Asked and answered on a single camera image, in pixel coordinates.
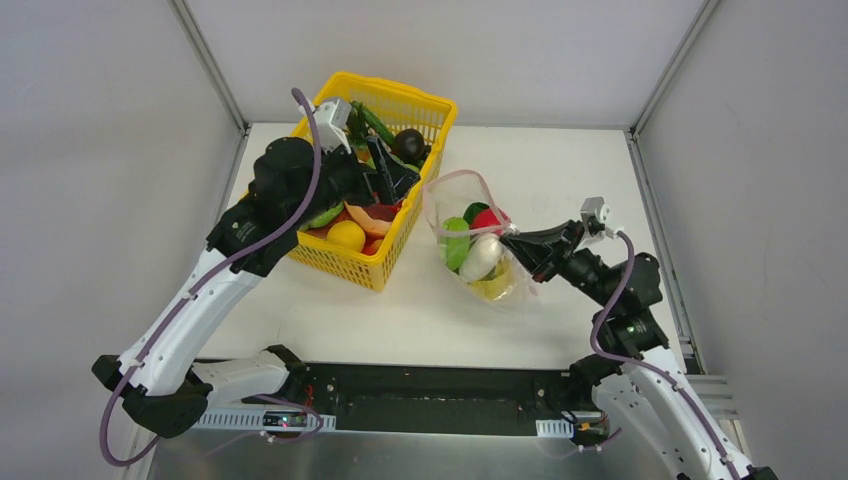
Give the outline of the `dark purple eggplant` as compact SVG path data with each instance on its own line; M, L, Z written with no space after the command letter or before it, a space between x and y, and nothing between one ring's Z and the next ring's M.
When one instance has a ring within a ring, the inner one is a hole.
M409 128L395 136L392 152L404 163L420 167L429 155L430 146L421 132Z

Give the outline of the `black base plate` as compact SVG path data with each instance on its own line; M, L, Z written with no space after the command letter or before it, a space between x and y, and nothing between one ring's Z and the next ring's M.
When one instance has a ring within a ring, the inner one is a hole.
M531 436L539 421L599 414L591 389L567 370L310 363L273 396L343 431Z

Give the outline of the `clear zip top bag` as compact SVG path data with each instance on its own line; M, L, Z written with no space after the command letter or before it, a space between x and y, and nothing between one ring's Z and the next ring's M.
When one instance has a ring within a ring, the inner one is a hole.
M529 274L501 243L517 227L477 171L442 175L422 187L425 220L440 261L458 285L482 302L512 307L537 295Z

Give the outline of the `yellow napa cabbage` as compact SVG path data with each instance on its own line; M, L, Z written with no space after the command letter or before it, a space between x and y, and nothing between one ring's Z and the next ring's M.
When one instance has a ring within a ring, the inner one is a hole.
M509 261L500 261L486 277L469 284L472 291L487 301L500 301L518 286L514 268Z

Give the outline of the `yellow plastic basket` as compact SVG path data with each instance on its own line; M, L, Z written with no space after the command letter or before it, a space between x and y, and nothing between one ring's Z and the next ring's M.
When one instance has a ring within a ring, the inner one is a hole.
M421 210L422 187L435 178L450 127L457 114L454 102L401 83L337 72L318 94L315 107L331 97L352 105L347 121L348 140L361 163L374 168L366 146L368 136L378 136L390 155L395 136L405 129L422 133L430 152L416 167L420 181L397 204L400 210L384 238L366 235L361 252L353 252L326 240L327 231L343 220L344 210L330 225L300 231L300 227L329 209L312 209L322 162L316 122L301 120L293 133L272 141L254 162L254 178L245 195L224 215L223 233L211 234L211 246L225 254L251 246L281 227L302 202L307 209L279 238L236 261L234 272L245 270L266 277L282 257L293 258L319 270L345 278L375 291L384 288L396 257Z

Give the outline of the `green cucumber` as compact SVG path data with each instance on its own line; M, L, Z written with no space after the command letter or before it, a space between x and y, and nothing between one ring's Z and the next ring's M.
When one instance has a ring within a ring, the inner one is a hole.
M321 229L328 225L330 225L343 211L345 210L345 204L343 202L338 203L334 207L331 207L326 212L314 217L312 220L306 222L304 225L300 227L300 231L313 230L313 229Z

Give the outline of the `aluminium frame rail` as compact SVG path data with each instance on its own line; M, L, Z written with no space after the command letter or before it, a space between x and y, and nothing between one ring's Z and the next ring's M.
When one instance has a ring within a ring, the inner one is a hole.
M296 441L352 431L485 436L565 434L580 449L637 435L676 479L743 479L749 467L719 431L671 356L655 365L588 356L568 369L509 370L313 363L288 369L269 393L230 397L224 362L193 365L164 397L124 391L130 416L161 438L214 421Z

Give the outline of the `green leaf vegetable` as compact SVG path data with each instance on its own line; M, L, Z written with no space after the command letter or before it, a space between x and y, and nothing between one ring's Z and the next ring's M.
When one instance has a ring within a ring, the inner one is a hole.
M456 237L441 236L439 238L442 261L449 270L458 272L471 248L471 236L468 234L470 226L461 217L450 217L443 222L442 228L448 232L460 233L460 236Z

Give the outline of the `white radish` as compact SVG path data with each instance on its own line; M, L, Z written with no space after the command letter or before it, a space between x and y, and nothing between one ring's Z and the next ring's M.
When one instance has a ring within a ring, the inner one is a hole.
M459 277L471 283L486 277L504 255L499 236L492 233L479 235L459 269Z

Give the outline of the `yellow lemon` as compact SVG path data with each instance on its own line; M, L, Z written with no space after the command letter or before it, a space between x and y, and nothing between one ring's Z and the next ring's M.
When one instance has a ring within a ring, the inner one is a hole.
M327 231L326 240L347 250L361 252L366 243L366 234L355 221L343 220Z

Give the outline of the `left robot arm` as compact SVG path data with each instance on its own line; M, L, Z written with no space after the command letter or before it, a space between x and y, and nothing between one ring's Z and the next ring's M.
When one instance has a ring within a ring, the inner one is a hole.
M201 363L202 347L230 311L298 244L300 228L343 203L400 203L419 174L377 137L370 163L344 146L316 147L299 137L271 142L254 163L246 195L207 237L193 275L142 338L103 355L96 378L139 426L162 438L190 429L207 409L257 395L281 404L305 390L301 361L283 346L253 357Z

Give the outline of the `green white bok choy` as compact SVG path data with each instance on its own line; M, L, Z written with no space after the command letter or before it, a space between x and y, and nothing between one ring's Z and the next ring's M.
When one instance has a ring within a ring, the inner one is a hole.
M471 203L463 213L463 220L471 226L477 216L489 209L489 205L484 202L473 202Z

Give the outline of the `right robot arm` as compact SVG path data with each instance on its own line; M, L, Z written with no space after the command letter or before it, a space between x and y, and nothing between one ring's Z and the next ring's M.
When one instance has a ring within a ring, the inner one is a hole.
M722 431L681 371L651 312L662 298L653 255L594 218L505 233L500 242L534 281L559 276L601 307L592 319L591 355L570 368L573 405L599 407L673 479L775 478Z

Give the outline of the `red apple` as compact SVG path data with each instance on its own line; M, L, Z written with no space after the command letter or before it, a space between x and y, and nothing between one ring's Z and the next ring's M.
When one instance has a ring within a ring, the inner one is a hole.
M487 208L480 211L470 224L472 234L492 233L502 235L510 226L511 221L502 210Z

